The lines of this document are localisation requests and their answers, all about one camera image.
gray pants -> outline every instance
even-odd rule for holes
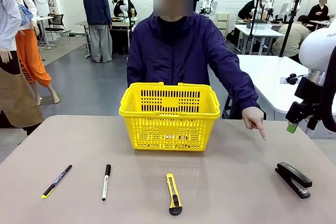
[[[108,25],[90,25],[90,40],[93,61],[112,60],[112,38]]]

purple jacket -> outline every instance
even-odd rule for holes
[[[194,13],[176,36],[174,47],[163,41],[153,15],[136,26],[127,66],[128,85],[160,81],[165,85],[209,85],[209,64],[241,110],[257,105],[250,76],[241,71],[237,55],[227,50],[222,33],[210,19]]]

plastic shopping basket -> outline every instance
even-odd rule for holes
[[[134,149],[203,151],[220,110],[207,85],[134,83],[121,100],[119,114]]]

black marker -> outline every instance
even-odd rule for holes
[[[57,184],[64,178],[64,176],[68,173],[68,171],[70,171],[70,169],[72,168],[72,165],[69,165],[64,172],[62,172],[61,175],[58,176],[58,178],[56,178],[56,180],[52,183],[51,186],[49,186],[49,188],[44,192],[44,194],[42,195],[42,199],[45,199],[49,196],[49,194],[51,194],[51,192],[54,190],[55,186],[57,186]]]
[[[106,200],[107,193],[107,184],[109,183],[109,176],[111,173],[111,165],[107,164],[105,169],[105,178],[104,178],[104,187],[103,187],[103,196],[101,198],[102,201]]]

orange pants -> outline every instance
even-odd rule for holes
[[[47,87],[51,77],[43,66],[35,32],[33,29],[22,30],[22,32],[24,34],[19,31],[15,36],[22,73],[28,83],[38,81],[42,86]]]

